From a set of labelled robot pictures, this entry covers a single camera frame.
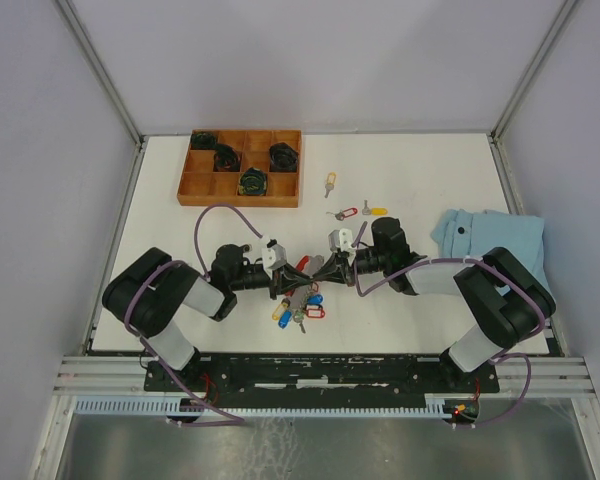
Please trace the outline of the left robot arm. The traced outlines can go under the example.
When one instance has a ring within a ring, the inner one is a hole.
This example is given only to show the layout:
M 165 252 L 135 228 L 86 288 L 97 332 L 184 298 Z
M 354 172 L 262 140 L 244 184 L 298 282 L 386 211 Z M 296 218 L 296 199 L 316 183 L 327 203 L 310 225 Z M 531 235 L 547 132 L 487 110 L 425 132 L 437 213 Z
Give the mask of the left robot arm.
M 246 247 L 221 246 L 208 277 L 183 261 L 152 247 L 114 278 L 102 295 L 103 308 L 167 365 L 167 379 L 189 390 L 201 378 L 199 350 L 174 320 L 185 306 L 216 322 L 237 305 L 238 291 L 266 289 L 270 297 L 312 284 L 310 276 L 290 266 L 282 247 L 272 244 L 250 262 Z

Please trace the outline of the yellow key tag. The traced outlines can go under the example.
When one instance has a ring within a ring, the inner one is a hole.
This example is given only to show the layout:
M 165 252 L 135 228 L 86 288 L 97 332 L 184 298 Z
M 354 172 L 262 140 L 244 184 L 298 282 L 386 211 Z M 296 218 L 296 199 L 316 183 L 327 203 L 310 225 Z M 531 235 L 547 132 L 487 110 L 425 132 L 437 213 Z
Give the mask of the yellow key tag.
M 283 316 L 283 314 L 287 311 L 289 305 L 290 305 L 290 301 L 288 299 L 283 299 L 280 302 L 280 304 L 276 307 L 274 312 L 272 313 L 271 318 L 274 321 L 279 321 L 281 319 L 281 317 Z

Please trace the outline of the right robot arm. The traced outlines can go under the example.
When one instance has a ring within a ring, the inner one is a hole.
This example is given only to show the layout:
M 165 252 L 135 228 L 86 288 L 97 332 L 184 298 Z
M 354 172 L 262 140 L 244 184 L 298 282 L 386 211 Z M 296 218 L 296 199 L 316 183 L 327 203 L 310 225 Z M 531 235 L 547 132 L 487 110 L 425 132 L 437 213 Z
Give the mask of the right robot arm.
M 331 256 L 311 278 L 354 287 L 359 296 L 387 284 L 404 295 L 462 298 L 475 324 L 440 356 L 439 379 L 449 390 L 466 388 L 476 369 L 541 333 L 556 312 L 549 290 L 505 247 L 478 258 L 430 259 L 411 249 L 393 217 L 373 221 L 371 236 L 372 244 L 360 249 L 350 230 L 332 231 Z

